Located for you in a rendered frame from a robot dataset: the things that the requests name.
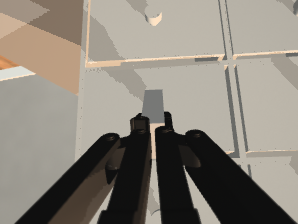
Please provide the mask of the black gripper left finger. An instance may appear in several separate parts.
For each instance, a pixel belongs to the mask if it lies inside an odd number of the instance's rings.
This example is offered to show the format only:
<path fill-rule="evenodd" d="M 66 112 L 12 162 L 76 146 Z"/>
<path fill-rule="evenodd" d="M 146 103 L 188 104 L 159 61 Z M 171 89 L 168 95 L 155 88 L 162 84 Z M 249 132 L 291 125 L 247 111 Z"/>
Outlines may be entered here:
<path fill-rule="evenodd" d="M 145 224 L 153 94 L 145 90 L 142 113 L 130 119 L 130 135 L 102 135 L 15 224 L 89 224 L 112 188 L 97 224 Z"/>

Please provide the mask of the white chest of drawers with wooden top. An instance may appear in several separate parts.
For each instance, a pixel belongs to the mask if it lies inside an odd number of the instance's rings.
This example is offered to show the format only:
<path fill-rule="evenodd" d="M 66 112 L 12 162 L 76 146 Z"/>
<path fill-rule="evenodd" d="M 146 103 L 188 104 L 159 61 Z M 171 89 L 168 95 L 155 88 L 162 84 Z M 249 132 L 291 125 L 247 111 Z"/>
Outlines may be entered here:
<path fill-rule="evenodd" d="M 113 70 L 128 70 L 128 69 L 143 69 L 143 68 L 158 68 L 158 67 L 224 63 L 229 109 L 230 109 L 230 117 L 231 117 L 232 134 L 233 134 L 233 142 L 234 142 L 234 150 L 235 150 L 235 152 L 229 153 L 227 155 L 236 164 L 238 164 L 238 166 L 248 175 L 249 175 L 249 173 L 248 173 L 247 164 L 298 163 L 298 156 L 246 158 L 244 136 L 243 136 L 242 122 L 241 122 L 241 114 L 240 114 L 240 107 L 239 107 L 239 100 L 238 100 L 235 70 L 234 70 L 236 65 L 241 65 L 241 64 L 298 62 L 298 56 L 233 60 L 227 12 L 226 12 L 226 4 L 225 4 L 225 0 L 218 0 L 220 19 L 221 19 L 221 27 L 222 27 L 222 35 L 223 35 L 223 43 L 224 43 L 224 51 L 225 51 L 225 55 L 222 60 L 201 61 L 201 62 L 91 67 L 88 63 L 90 3 L 91 3 L 91 0 L 84 0 L 84 4 L 83 4 L 83 22 L 82 22 L 82 40 L 81 40 L 81 58 L 80 58 L 75 162 L 81 157 L 85 72 L 99 72 L 99 71 L 113 71 Z"/>

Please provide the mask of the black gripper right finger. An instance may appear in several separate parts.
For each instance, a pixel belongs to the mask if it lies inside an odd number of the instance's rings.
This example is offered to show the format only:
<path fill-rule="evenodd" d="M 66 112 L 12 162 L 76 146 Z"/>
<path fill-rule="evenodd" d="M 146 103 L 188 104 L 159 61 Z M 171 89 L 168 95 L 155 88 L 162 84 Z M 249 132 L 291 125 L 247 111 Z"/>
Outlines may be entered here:
<path fill-rule="evenodd" d="M 185 170 L 221 224 L 297 224 L 205 132 L 176 133 L 162 89 L 153 94 L 153 143 L 161 224 L 201 224 Z"/>

